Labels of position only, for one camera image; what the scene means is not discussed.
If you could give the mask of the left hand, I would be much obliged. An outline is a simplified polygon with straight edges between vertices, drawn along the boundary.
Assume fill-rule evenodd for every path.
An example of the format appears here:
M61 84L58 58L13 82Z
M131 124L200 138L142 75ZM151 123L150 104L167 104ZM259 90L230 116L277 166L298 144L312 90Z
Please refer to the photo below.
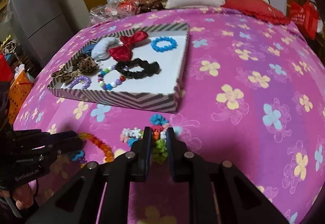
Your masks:
M13 191L13 199L19 210L31 207L34 203L34 194L30 185L24 184Z

